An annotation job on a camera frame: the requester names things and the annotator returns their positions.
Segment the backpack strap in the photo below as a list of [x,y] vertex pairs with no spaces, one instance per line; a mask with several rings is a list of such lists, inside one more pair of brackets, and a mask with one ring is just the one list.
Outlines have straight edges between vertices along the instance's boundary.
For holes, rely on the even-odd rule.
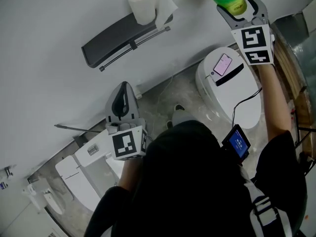
[[250,221],[256,236],[292,237],[292,230],[286,212],[272,205],[270,198],[250,181],[247,172],[241,166],[240,173],[246,181],[244,185],[249,191],[253,205],[250,212]]

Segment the tiled floor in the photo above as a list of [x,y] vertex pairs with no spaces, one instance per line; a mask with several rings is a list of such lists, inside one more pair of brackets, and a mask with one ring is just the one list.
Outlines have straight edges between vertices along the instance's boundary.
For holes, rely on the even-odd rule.
[[[219,142],[221,142],[231,130],[231,124],[220,117],[215,111],[209,110],[201,99],[195,84],[196,69],[197,66],[186,69],[172,79],[149,90],[143,95],[143,98],[138,101],[141,117],[147,121],[147,129],[153,139],[166,129],[165,124],[167,120],[171,119],[173,106],[177,103],[181,103],[187,111],[193,114],[199,121],[203,122],[213,132]],[[260,86],[256,74],[254,72],[253,74],[258,86]],[[103,130],[104,124],[95,129]],[[251,178],[255,174],[260,152],[268,142],[263,113],[263,101],[262,114],[259,122],[254,128],[245,130],[244,132],[250,141],[251,149],[249,151],[249,157],[243,164]],[[91,139],[94,134],[89,133],[86,136],[88,139]],[[31,180],[45,177],[53,189],[60,190],[60,187],[54,187],[53,179],[59,178],[55,165],[66,156],[72,155],[77,149],[78,146],[75,143],[70,144],[32,175]],[[92,215],[92,212],[85,208],[75,197],[74,200],[66,203],[64,215],[58,215],[52,209],[50,209],[50,211],[57,221],[74,237],[83,236]]]

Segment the black shirt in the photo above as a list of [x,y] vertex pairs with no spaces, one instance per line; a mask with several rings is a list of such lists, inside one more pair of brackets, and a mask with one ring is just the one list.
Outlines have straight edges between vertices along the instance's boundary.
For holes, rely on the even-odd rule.
[[[262,151],[255,185],[285,211],[293,233],[303,220],[307,192],[290,132]],[[211,131],[187,121],[162,133],[147,148],[143,177],[130,193],[110,188],[85,233],[112,236],[254,236],[252,204],[236,158],[220,149]]]

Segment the black cable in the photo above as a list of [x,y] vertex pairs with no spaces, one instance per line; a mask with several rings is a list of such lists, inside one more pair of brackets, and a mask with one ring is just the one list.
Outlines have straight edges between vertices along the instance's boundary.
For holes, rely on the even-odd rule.
[[251,98],[254,98],[256,95],[258,95],[260,93],[260,91],[262,90],[262,87],[260,89],[258,89],[258,91],[256,93],[254,93],[253,95],[251,95],[250,97],[240,101],[235,107],[234,107],[234,111],[233,111],[233,117],[232,117],[232,127],[234,127],[234,120],[235,120],[235,111],[238,105],[240,105],[243,102],[248,101]]

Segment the person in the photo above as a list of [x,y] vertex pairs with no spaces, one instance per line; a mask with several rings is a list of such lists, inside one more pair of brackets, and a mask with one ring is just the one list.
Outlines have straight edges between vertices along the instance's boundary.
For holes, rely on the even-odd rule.
[[[258,67],[269,142],[260,154],[255,186],[286,212],[295,235],[306,209],[305,177],[275,69]],[[255,236],[240,163],[181,105],[172,123],[145,157],[124,163],[118,186],[101,199],[85,237]]]

